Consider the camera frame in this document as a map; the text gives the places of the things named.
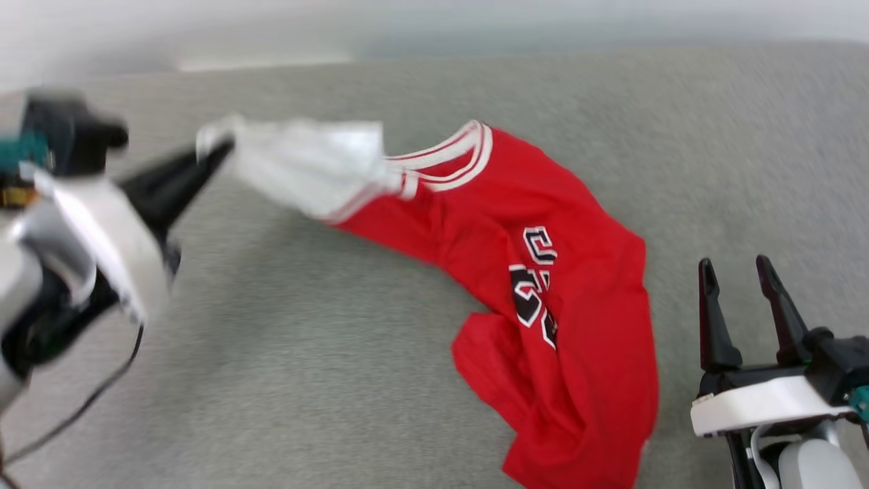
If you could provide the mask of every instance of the gray fabric surface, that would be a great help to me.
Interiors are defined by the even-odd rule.
[[[776,350],[759,252],[810,325],[869,329],[864,47],[298,67],[85,91],[129,121],[118,173],[228,111],[379,119],[392,153],[435,144],[470,118],[539,145],[647,240],[661,396],[641,488],[730,487],[725,442],[696,439],[688,416],[700,379],[700,258],[713,258],[746,362]],[[3,126],[17,127],[20,98],[0,108]],[[228,178],[176,235],[184,260],[171,311],[120,385],[14,467],[25,487],[516,487],[500,471],[513,434],[452,366],[450,341],[480,306],[448,277]],[[69,412],[134,337],[111,316],[39,372],[3,419],[7,449]],[[869,484],[859,433],[842,431]]]

